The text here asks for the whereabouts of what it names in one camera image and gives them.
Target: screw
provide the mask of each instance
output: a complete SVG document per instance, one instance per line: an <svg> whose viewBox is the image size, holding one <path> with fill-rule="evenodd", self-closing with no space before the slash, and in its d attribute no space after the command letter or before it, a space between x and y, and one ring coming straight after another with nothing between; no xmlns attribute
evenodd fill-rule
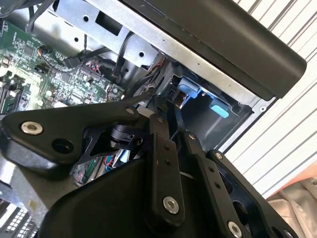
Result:
<svg viewBox="0 0 317 238"><path fill-rule="evenodd" d="M261 107L259 108L259 111L260 111L261 113L265 112L265 111L266 111L266 106L261 106Z"/></svg>
<svg viewBox="0 0 317 238"><path fill-rule="evenodd" d="M126 111L130 114L134 114L134 111L131 108L127 108Z"/></svg>
<svg viewBox="0 0 317 238"><path fill-rule="evenodd" d="M231 233L234 235L234 237L236 237L236 238L242 237L242 232L241 232L240 228L234 222L228 222L228 228L231 231Z"/></svg>
<svg viewBox="0 0 317 238"><path fill-rule="evenodd" d="M284 232L288 238L294 238L293 235L288 230L284 230Z"/></svg>
<svg viewBox="0 0 317 238"><path fill-rule="evenodd" d="M159 121L160 123L164 123L163 118L158 117L158 121Z"/></svg>
<svg viewBox="0 0 317 238"><path fill-rule="evenodd" d="M222 160L222 155L220 153L216 152L214 155L216 155L219 160Z"/></svg>
<svg viewBox="0 0 317 238"><path fill-rule="evenodd" d="M38 135L43 132L43 127L38 124L37 122L34 121L26 121L25 123L22 124L21 130L25 134L29 135Z"/></svg>
<svg viewBox="0 0 317 238"><path fill-rule="evenodd" d="M179 211L178 203L172 197L165 197L163 199L163 206L171 214L177 214Z"/></svg>
<svg viewBox="0 0 317 238"><path fill-rule="evenodd" d="M196 140L196 137L192 134L189 134L189 138L191 138L192 140Z"/></svg>

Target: electronic component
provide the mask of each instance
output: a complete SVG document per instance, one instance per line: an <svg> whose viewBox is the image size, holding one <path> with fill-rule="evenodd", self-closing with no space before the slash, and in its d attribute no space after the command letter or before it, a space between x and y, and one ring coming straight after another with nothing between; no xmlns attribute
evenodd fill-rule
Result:
<svg viewBox="0 0 317 238"><path fill-rule="evenodd" d="M5 31L0 36L0 62L2 68L9 68L11 75L6 74L6 80L0 82L0 87L10 86L11 79L9 78L13 74L25 78L23 86L20 82L15 83L18 87L14 87L3 96L3 99L7 96L12 98L15 96L14 103L18 104L15 107L16 110L120 100L124 90L112 84L101 74L86 65L78 67L77 70L70 73L54 71L51 66L63 68L63 60L66 56L7 21L3 21L1 24ZM47 65L47 62L35 52L37 49L41 49L42 53L45 53L45 60L51 66Z"/></svg>
<svg viewBox="0 0 317 238"><path fill-rule="evenodd" d="M24 47L24 53L28 56L32 56L33 55L33 52L34 52L34 49L31 48L30 46L26 45Z"/></svg>

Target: white siding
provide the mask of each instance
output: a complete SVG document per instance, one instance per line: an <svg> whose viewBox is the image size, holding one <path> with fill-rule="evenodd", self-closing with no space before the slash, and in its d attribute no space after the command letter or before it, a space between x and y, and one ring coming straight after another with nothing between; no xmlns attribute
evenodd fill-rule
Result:
<svg viewBox="0 0 317 238"><path fill-rule="evenodd" d="M303 78L226 153L269 197L317 160L317 0L235 0L308 62Z"/></svg>

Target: motherboard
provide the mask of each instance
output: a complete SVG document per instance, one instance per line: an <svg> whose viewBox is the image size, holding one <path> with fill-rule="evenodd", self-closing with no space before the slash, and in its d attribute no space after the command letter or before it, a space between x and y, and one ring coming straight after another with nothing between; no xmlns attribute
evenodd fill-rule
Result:
<svg viewBox="0 0 317 238"><path fill-rule="evenodd" d="M56 72L40 57L49 47L13 24L0 22L0 113L118 101L124 90L91 64ZM63 68L62 53L50 49L46 61Z"/></svg>

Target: black cover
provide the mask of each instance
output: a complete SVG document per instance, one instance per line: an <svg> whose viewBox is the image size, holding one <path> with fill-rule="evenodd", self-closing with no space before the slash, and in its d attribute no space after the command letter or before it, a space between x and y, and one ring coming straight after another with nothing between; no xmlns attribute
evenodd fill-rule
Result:
<svg viewBox="0 0 317 238"><path fill-rule="evenodd" d="M265 100L307 63L232 0L121 0Z"/></svg>

